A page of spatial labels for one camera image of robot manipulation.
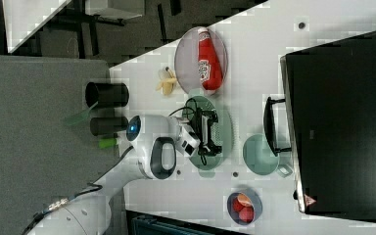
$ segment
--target black chair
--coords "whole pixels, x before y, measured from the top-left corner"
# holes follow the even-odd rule
[[[89,16],[85,14],[85,0],[73,0],[72,8],[67,6],[56,17],[48,22],[44,27],[49,30],[66,30],[74,31],[77,33],[78,54],[79,59],[85,59],[84,39],[82,24],[89,24],[92,55],[99,54],[99,45],[97,40],[96,23],[99,24],[113,24],[124,26],[123,19],[117,21],[108,21],[100,16]]]

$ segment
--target red object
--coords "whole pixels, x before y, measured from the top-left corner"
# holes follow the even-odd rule
[[[240,211],[240,219],[245,222],[251,222],[255,217],[255,210],[253,208],[243,208]]]
[[[198,67],[204,89],[214,93],[222,84],[222,70],[212,45],[212,38],[205,27],[198,29]]]
[[[244,206],[241,205],[241,203],[237,200],[237,198],[235,198],[233,200],[233,210],[235,212],[240,212],[243,208],[244,208]]]

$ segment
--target small bowl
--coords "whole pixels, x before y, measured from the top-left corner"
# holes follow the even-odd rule
[[[237,198],[237,196],[239,196],[239,194],[244,194],[252,202],[252,208],[253,208],[255,214],[254,214],[252,221],[250,221],[250,222],[245,222],[245,221],[241,220],[240,214],[238,212],[234,211],[234,209],[233,209],[233,201],[234,201],[234,199]],[[251,189],[245,189],[245,190],[239,191],[237,193],[231,194],[230,197],[228,197],[228,200],[227,200],[227,209],[228,209],[228,213],[230,214],[231,218],[236,223],[238,223],[240,225],[249,225],[249,224],[255,222],[256,219],[258,219],[260,217],[261,213],[262,213],[261,200],[259,199],[258,194],[256,194]]]

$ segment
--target light blue bowl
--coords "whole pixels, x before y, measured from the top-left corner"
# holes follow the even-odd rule
[[[264,135],[256,134],[243,146],[243,158],[247,167],[259,175],[268,175],[279,166],[279,157],[268,146]]]

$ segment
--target green handle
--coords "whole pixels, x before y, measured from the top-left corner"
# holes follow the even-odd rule
[[[118,143],[118,141],[115,138],[101,139],[99,141],[99,148],[100,149],[111,148],[111,147],[114,147],[117,143]]]

